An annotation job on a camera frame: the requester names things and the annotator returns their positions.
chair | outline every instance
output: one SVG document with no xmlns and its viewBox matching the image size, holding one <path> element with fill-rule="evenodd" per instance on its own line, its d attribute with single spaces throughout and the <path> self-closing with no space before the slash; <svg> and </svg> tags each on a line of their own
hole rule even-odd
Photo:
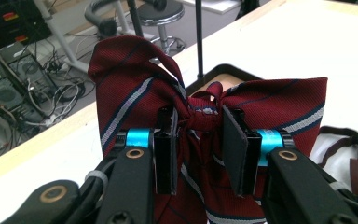
<svg viewBox="0 0 358 224">
<path fill-rule="evenodd" d="M 143 26 L 157 26 L 159 37 L 151 40 L 158 45 L 166 55 L 173 56 L 186 48 L 182 39 L 174 36 L 167 36 L 165 25 L 180 20 L 185 15 L 185 8 L 182 3 L 173 0 L 167 1 L 163 10 L 157 10 L 150 4 L 143 4 L 138 7 L 138 15 Z"/>
</svg>

stool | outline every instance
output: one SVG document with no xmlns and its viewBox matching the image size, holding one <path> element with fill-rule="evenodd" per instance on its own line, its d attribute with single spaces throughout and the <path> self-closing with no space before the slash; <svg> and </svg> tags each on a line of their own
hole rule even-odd
<svg viewBox="0 0 358 224">
<path fill-rule="evenodd" d="M 149 4 L 143 4 L 137 9 L 139 19 L 143 26 L 157 26 L 159 37 L 151 40 L 152 43 L 160 43 L 159 47 L 162 51 L 169 56 L 171 52 L 180 52 L 186 48 L 186 43 L 180 38 L 167 36 L 165 24 L 178 21 L 185 14 L 185 8 L 182 3 L 173 0 L 167 1 L 167 6 L 164 10 L 158 11 Z"/>
</svg>

